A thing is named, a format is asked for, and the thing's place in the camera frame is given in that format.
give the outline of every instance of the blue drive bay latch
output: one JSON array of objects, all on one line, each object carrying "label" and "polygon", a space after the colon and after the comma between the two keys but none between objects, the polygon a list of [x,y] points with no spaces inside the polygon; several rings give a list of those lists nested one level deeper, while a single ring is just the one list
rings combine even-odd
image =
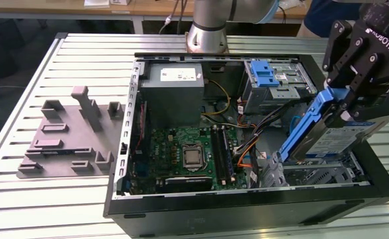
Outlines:
[{"label": "blue drive bay latch", "polygon": [[256,77],[257,87],[280,86],[280,82],[275,79],[273,68],[269,67],[268,61],[252,61],[251,71]]}]

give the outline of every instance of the metal table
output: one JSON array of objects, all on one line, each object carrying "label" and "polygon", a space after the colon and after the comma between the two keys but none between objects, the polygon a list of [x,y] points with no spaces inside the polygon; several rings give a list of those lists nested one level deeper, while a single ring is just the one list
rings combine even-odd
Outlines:
[{"label": "metal table", "polygon": [[[76,105],[72,86],[89,86],[97,104],[125,104],[135,52],[184,52],[183,36],[68,34],[57,38],[0,132],[0,239],[128,238],[103,218],[108,177],[17,179],[16,168],[41,121],[45,100]],[[321,62],[326,41],[228,37],[232,53],[312,54]],[[389,125],[369,142],[389,171]],[[180,238],[389,238],[389,203],[368,207],[328,225],[276,228]]]}]

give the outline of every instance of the green circuit board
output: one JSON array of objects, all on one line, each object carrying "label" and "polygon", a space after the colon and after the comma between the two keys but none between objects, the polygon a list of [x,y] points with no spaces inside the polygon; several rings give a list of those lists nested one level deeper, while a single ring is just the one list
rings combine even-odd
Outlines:
[{"label": "green circuit board", "polygon": [[[235,128],[225,131],[229,147],[237,146]],[[201,145],[204,163],[203,168],[189,171],[184,167],[184,147],[187,145]],[[207,176],[212,177],[213,190],[247,188],[244,173],[236,173],[236,181],[221,185],[216,179],[216,168],[213,161],[213,150],[211,144],[211,129],[199,127],[181,127],[171,129],[153,129],[151,141],[151,155],[147,168],[148,174],[139,178],[139,188],[143,194],[153,194],[156,178],[177,176]]]}]

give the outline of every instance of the gray power supply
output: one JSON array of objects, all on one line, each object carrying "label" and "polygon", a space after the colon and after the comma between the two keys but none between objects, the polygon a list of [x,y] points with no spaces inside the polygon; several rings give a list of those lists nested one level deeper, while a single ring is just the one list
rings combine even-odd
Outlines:
[{"label": "gray power supply", "polygon": [[152,127],[199,126],[204,92],[200,64],[153,64],[140,91],[149,104]]}]

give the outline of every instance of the robotiq logo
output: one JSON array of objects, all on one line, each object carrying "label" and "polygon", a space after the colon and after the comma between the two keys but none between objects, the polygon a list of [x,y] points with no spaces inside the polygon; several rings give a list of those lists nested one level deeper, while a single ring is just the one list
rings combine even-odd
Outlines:
[{"label": "robotiq logo", "polygon": [[378,33],[376,33],[372,29],[366,29],[366,33],[372,33],[376,38],[381,41],[381,43],[384,44],[384,46],[388,48],[389,50],[389,39],[386,37],[384,37],[382,35],[380,35]]}]

